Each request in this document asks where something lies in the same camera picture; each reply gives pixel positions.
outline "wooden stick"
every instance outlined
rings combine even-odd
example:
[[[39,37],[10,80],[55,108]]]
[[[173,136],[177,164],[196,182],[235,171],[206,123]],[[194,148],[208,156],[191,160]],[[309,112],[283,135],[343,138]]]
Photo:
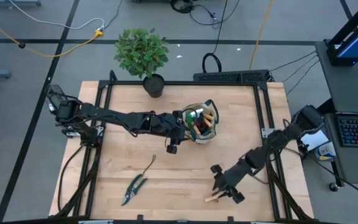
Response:
[[[216,199],[218,199],[219,196],[221,196],[222,194],[224,194],[224,191],[219,192],[219,193],[217,193],[216,195],[212,195],[212,196],[210,196],[210,197],[207,197],[207,198],[204,199],[204,201],[205,201],[205,202],[210,202],[210,201],[216,200]]]
[[[204,113],[203,113],[203,115],[204,115],[204,117],[205,117],[206,119],[208,119],[208,120],[210,120],[210,121],[213,121],[213,119],[214,119],[214,117],[212,117],[211,115],[204,114]]]
[[[193,129],[196,131],[196,134],[200,135],[201,132],[199,131],[199,129],[197,128],[196,125],[193,126]]]
[[[204,118],[204,123],[208,125],[208,127],[212,127],[211,122],[209,122],[206,118]]]

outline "wooden table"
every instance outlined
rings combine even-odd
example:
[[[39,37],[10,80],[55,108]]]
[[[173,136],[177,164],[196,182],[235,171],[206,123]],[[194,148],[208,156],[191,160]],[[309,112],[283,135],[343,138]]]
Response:
[[[98,82],[83,82],[79,99],[94,103],[97,88]],[[290,119],[283,84],[268,83],[268,93],[276,128],[283,128],[282,119]],[[263,94],[260,96],[266,124]],[[123,113],[150,110],[157,114],[171,113],[208,99],[214,100],[220,114],[217,136],[205,145],[183,142],[176,155],[165,152],[165,138],[150,135],[133,138],[124,128],[107,125],[91,218],[135,220],[142,214],[145,220],[223,221],[233,216],[235,221],[274,221],[269,186],[249,175],[237,186],[246,198],[242,203],[235,204],[228,197],[204,203],[204,198],[211,195],[214,182],[209,168],[219,164],[226,170],[243,153],[262,144],[251,86],[166,86],[160,98],[151,98],[141,85],[114,85],[109,109]],[[79,138],[68,140],[62,167],[79,143]],[[287,147],[297,150],[295,141]],[[62,205],[78,186],[83,154],[84,150],[67,167]],[[153,154],[157,159],[145,174],[149,180],[138,195],[121,206],[128,185],[148,166]],[[282,163],[288,191],[306,214],[313,217],[299,156],[283,151]],[[259,172],[257,177],[267,180],[266,171]],[[280,214],[284,217],[282,196],[278,189],[276,191]],[[87,194],[85,190],[80,214],[84,214]],[[50,214],[57,212],[56,188]]]

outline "concrete floor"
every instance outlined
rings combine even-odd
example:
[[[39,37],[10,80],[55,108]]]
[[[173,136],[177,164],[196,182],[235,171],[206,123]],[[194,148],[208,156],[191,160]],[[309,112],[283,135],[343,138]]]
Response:
[[[22,7],[38,19],[65,23],[74,2],[75,0],[44,0],[42,7]],[[358,0],[346,2],[352,13],[358,10]],[[221,17],[223,0],[204,0],[199,3]],[[229,0],[228,12],[231,12],[235,3],[235,0]],[[118,4],[117,0],[80,0],[72,25],[83,24],[95,16],[108,21]],[[268,4],[269,0],[241,0],[235,13],[223,24],[221,39],[255,40]],[[193,15],[200,21],[210,22],[209,16],[200,9],[194,11]],[[273,69],[304,56],[312,52],[314,47],[309,42],[296,41],[331,38],[346,21],[340,0],[276,0],[262,40],[281,42],[275,41],[268,45],[262,43],[252,68]],[[93,22],[81,30],[71,30],[67,42],[89,39],[99,26],[98,22]],[[7,6],[0,7],[0,27],[18,39],[49,41],[52,44],[28,44],[46,54],[54,54],[63,32],[62,27],[38,24]],[[140,4],[124,0],[119,16],[105,30],[101,39],[117,39],[124,28],[135,27],[156,28],[161,36],[180,43],[169,45],[170,61],[158,71],[166,80],[192,80],[194,73],[201,72],[203,55],[214,49],[213,42],[208,40],[215,40],[218,35],[218,30],[195,24],[188,15],[173,11],[163,0],[143,0]],[[63,51],[73,46],[65,44]],[[253,49],[253,42],[219,45],[216,55],[220,58],[224,71],[248,70]],[[107,79],[110,69],[115,70],[120,80],[135,80],[135,77],[118,68],[118,63],[113,60],[114,54],[112,44],[80,47],[60,58],[52,83],[59,84],[66,94],[77,95],[82,81]],[[286,79],[306,61],[304,59],[274,71],[275,80],[280,82]],[[50,58],[33,55],[15,44],[4,44],[0,40],[0,68],[12,71],[11,79],[0,79],[0,202],[51,62]],[[285,82],[287,91],[313,62]],[[206,66],[209,72],[217,70],[212,60],[208,60]],[[294,113],[305,104],[319,106],[328,98],[324,75],[317,63],[289,94],[290,111]],[[47,217],[65,144],[66,138],[54,126],[53,116],[44,106],[4,221]],[[358,192],[350,187],[336,193],[330,192],[328,184],[333,181],[333,177],[313,162],[305,161],[304,171],[316,218],[327,222],[358,223]]]

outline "white bottle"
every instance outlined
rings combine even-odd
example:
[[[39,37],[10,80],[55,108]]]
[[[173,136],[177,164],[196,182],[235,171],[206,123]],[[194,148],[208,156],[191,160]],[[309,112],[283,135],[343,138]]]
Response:
[[[334,144],[332,142],[323,144],[322,146],[314,150],[314,154],[317,157],[317,159],[322,161],[330,158],[334,158],[336,157]]]

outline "canvas bag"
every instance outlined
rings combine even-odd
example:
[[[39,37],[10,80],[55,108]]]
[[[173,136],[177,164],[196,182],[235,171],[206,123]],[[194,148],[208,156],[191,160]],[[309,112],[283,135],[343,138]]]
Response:
[[[210,130],[208,130],[204,134],[196,134],[195,130],[192,127],[189,127],[186,121],[188,120],[188,115],[191,112],[194,112],[194,110],[198,110],[201,108],[204,109],[203,113],[212,114],[214,119],[211,121],[212,127],[210,128]],[[198,144],[206,144],[210,139],[215,137],[216,125],[219,123],[219,112],[213,100],[207,100],[204,103],[195,103],[192,105],[188,105],[187,107],[183,108],[182,111],[184,111],[183,120],[185,121],[186,126],[185,136],[190,138],[192,141],[197,142]]]

